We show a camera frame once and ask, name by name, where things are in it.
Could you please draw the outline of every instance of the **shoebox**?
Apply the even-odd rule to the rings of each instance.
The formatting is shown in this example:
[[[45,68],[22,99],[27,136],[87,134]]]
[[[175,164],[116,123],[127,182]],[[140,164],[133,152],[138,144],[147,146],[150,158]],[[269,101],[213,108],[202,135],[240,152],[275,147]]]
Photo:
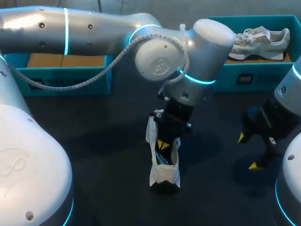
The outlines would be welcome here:
[[[283,61],[227,60],[214,84],[214,92],[272,92],[301,55],[301,24],[295,16],[209,17],[235,33],[264,26],[270,31],[290,30],[290,44]]]
[[[63,87],[84,82],[112,61],[112,56],[63,56],[55,54],[7,54],[5,59],[28,78],[48,86]],[[70,91],[47,91],[14,78],[25,97],[108,96],[111,91],[111,70],[88,86]]]

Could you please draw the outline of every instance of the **logo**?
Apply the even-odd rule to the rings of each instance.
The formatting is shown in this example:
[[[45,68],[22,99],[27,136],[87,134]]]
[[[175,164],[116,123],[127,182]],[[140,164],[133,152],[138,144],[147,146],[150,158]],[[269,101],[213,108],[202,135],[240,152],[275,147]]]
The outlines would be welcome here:
[[[168,72],[169,68],[169,62],[164,58],[158,58],[151,64],[151,72],[154,75],[163,75]]]
[[[240,74],[237,78],[237,85],[249,85],[253,81],[253,74]]]

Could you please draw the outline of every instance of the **screw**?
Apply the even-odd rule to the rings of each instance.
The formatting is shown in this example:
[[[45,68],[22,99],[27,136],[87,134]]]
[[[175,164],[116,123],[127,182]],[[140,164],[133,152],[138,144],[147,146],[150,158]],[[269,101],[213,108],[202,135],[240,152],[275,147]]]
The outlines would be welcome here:
[[[188,98],[189,97],[189,93],[188,92],[183,92],[183,97]]]
[[[281,87],[280,88],[280,93],[285,93],[285,92],[286,92],[286,87],[285,86]]]

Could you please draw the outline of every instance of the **coiled cable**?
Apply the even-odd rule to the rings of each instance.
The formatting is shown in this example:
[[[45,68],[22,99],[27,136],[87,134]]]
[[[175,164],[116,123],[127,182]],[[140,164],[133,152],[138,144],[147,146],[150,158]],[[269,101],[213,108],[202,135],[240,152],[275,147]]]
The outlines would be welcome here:
[[[113,60],[112,63],[110,63],[110,65],[105,68],[103,71],[101,71],[100,73],[98,73],[96,76],[94,76],[93,78],[84,81],[82,83],[76,84],[76,85],[72,85],[72,86],[65,86],[65,87],[52,87],[52,86],[46,86],[40,83],[37,83],[29,78],[27,78],[25,75],[23,75],[21,72],[19,72],[12,64],[10,64],[9,62],[7,62],[9,68],[12,70],[12,72],[17,75],[18,77],[20,77],[22,80],[24,80],[25,82],[27,82],[28,84],[39,88],[39,89],[44,89],[44,90],[50,90],[50,91],[68,91],[68,90],[74,90],[74,89],[79,89],[81,87],[87,86],[95,81],[97,81],[99,78],[101,78],[102,76],[104,76],[110,69],[112,69],[123,57],[126,53],[128,53],[128,51],[135,46],[137,43],[145,40],[145,39],[150,39],[150,38],[159,38],[159,39],[165,39],[168,40],[170,42],[172,42],[173,44],[175,44],[176,46],[178,46],[181,51],[184,54],[185,57],[185,65],[183,67],[182,73],[171,80],[167,80],[166,82],[163,83],[162,87],[160,90],[163,90],[164,87],[167,84],[172,84],[175,83],[177,81],[179,81],[180,79],[182,79],[186,72],[188,71],[189,68],[189,57],[188,57],[188,53],[187,53],[187,48],[183,45],[183,43],[181,43],[178,39],[175,39],[173,37],[169,37],[167,35],[162,35],[162,34],[146,34],[140,37],[135,38],[134,40],[132,40],[124,49],[123,51],[121,51],[121,53]]]

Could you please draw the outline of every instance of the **shoe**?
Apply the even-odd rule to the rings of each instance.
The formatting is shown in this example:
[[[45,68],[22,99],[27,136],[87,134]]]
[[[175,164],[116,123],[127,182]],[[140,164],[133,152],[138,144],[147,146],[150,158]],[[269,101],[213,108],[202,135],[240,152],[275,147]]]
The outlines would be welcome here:
[[[179,155],[181,142],[177,138],[173,144],[157,139],[157,124],[152,117],[146,129],[146,141],[150,144],[152,167],[150,172],[150,188],[156,193],[174,194],[180,189]]]
[[[236,41],[229,59],[243,61],[256,55],[259,59],[282,61],[285,50],[290,42],[290,31],[285,28],[280,32],[269,31],[263,26],[246,29],[242,34],[236,34]]]

